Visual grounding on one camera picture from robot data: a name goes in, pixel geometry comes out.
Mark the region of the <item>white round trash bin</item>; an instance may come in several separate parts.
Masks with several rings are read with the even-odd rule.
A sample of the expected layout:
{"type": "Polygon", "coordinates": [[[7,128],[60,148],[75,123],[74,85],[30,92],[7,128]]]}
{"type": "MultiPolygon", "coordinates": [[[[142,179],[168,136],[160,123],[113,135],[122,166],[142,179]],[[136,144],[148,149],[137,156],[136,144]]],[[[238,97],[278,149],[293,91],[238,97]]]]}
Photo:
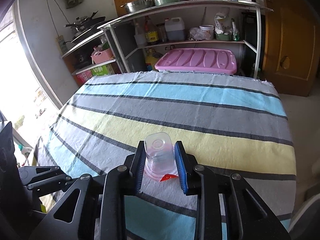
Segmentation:
{"type": "Polygon", "coordinates": [[[319,194],[308,199],[298,210],[289,226],[291,239],[318,239],[319,236],[319,194]]]}

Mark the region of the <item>metal kitchen shelf rack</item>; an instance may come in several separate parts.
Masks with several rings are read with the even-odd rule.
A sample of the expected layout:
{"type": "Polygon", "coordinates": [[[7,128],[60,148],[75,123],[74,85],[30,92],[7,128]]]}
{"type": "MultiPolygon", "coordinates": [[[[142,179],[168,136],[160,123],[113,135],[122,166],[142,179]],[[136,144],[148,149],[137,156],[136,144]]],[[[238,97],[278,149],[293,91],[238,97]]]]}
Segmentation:
{"type": "Polygon", "coordinates": [[[233,55],[233,73],[239,68],[246,45],[255,53],[253,76],[257,77],[261,52],[261,11],[258,3],[222,0],[182,1],[145,8],[105,23],[63,54],[74,77],[110,62],[118,72],[153,70],[155,62],[175,48],[214,49],[218,73],[226,70],[222,50],[233,55]]]}

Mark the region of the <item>striped table cloth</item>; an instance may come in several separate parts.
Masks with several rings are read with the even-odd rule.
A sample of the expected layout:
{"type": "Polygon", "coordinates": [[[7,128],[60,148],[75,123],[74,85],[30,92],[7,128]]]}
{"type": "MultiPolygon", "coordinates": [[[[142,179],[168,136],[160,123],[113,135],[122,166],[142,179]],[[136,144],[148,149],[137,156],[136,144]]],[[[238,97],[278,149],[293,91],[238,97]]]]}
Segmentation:
{"type": "Polygon", "coordinates": [[[73,178],[103,175],[158,132],[214,172],[242,175],[289,227],[295,150],[280,97],[266,81],[178,72],[93,77],[41,133],[31,159],[73,178]]]}

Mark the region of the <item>pink plastic basket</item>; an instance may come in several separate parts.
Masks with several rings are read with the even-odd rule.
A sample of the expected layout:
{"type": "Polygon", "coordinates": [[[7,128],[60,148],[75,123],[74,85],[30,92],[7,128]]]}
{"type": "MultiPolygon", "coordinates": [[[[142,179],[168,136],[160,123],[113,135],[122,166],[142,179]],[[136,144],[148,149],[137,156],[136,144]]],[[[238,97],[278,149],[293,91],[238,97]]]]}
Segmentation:
{"type": "Polygon", "coordinates": [[[102,51],[96,51],[91,55],[94,64],[100,64],[103,62],[111,61],[114,59],[111,48],[102,51]]]}

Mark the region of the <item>black pots on stove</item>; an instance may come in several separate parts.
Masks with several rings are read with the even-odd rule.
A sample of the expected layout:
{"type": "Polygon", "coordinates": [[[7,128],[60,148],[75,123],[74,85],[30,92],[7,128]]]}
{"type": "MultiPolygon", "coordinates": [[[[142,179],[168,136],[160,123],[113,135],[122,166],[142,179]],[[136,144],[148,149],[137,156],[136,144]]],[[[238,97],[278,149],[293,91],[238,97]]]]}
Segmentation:
{"type": "Polygon", "coordinates": [[[81,33],[83,31],[86,31],[87,29],[90,29],[95,24],[104,22],[106,17],[105,16],[96,17],[97,13],[98,11],[93,12],[90,17],[88,16],[77,17],[75,22],[66,24],[65,28],[71,28],[71,31],[74,35],[76,33],[81,33]]]}

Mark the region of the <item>pink storage box lid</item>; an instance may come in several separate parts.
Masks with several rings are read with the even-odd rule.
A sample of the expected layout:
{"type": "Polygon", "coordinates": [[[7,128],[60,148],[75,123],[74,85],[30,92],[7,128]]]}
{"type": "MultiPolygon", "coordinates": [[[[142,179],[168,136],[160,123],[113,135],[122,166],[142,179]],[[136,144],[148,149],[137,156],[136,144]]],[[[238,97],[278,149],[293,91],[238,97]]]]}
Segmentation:
{"type": "Polygon", "coordinates": [[[211,48],[172,49],[155,64],[158,71],[233,75],[237,72],[232,51],[211,48]]]}

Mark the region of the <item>wooden door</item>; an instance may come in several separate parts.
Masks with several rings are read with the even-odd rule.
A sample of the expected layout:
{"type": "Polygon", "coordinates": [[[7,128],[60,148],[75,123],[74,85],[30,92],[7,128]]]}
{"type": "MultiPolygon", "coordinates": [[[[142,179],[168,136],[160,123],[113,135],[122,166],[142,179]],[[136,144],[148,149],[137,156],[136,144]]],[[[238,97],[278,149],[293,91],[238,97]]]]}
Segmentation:
{"type": "Polygon", "coordinates": [[[264,0],[262,76],[278,93],[308,96],[319,64],[319,19],[307,0],[264,0]]]}

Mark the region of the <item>soy sauce bottle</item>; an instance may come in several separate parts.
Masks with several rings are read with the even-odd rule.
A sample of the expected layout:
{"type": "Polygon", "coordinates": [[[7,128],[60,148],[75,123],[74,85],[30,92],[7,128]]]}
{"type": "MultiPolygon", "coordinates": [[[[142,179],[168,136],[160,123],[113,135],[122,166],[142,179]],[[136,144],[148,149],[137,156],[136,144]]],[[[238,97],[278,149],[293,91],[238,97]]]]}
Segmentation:
{"type": "Polygon", "coordinates": [[[159,36],[156,26],[153,24],[149,16],[145,16],[144,30],[148,45],[157,44],[159,42],[159,36]]]}

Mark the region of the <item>steel mixing bowl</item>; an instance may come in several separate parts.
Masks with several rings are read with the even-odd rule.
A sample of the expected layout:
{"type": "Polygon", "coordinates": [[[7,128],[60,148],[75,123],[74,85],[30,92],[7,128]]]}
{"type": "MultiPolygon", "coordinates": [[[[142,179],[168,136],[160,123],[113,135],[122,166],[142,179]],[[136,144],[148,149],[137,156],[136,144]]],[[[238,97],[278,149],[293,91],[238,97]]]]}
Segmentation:
{"type": "Polygon", "coordinates": [[[121,5],[121,8],[124,8],[128,14],[138,12],[143,9],[153,7],[155,5],[154,0],[136,0],[133,2],[125,3],[121,5]]]}

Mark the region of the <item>white oil jug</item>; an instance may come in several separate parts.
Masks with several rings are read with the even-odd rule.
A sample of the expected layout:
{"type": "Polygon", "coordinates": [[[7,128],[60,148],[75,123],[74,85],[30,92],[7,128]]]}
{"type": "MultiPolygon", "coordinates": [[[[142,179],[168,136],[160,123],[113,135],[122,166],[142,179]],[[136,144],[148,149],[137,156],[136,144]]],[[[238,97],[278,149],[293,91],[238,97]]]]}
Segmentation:
{"type": "Polygon", "coordinates": [[[184,41],[186,39],[185,25],[181,17],[166,18],[165,31],[169,41],[184,41]]]}

